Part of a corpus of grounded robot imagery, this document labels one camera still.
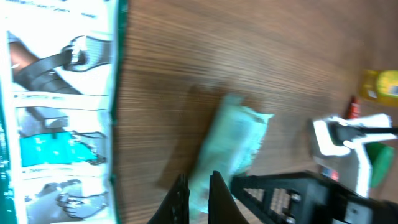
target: illustration of hand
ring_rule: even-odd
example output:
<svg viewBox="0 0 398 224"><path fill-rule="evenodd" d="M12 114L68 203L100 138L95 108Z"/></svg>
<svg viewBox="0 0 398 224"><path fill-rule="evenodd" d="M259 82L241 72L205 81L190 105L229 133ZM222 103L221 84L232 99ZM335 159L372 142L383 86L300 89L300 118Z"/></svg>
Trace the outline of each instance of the illustration of hand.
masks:
<svg viewBox="0 0 398 224"><path fill-rule="evenodd" d="M106 206L107 192L101 195L91 195L88 197L74 197L71 195L60 195L58 205L72 218L89 218Z"/></svg>

